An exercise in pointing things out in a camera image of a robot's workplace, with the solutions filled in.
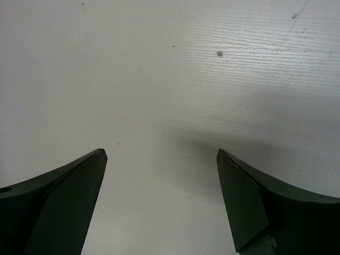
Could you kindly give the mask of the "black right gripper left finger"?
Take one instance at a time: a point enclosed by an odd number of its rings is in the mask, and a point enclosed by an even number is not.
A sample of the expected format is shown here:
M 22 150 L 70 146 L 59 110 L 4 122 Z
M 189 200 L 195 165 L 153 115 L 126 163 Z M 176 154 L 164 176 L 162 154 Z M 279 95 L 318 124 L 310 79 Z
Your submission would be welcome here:
M 1 254 L 81 254 L 106 164 L 96 149 L 1 188 Z

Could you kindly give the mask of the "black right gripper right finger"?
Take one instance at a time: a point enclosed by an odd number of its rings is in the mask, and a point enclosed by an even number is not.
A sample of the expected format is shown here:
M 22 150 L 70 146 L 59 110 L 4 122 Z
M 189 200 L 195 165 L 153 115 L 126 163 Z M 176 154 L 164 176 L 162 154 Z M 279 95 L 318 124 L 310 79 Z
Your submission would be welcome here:
M 236 252 L 339 254 L 339 198 L 290 185 L 225 150 L 217 168 Z

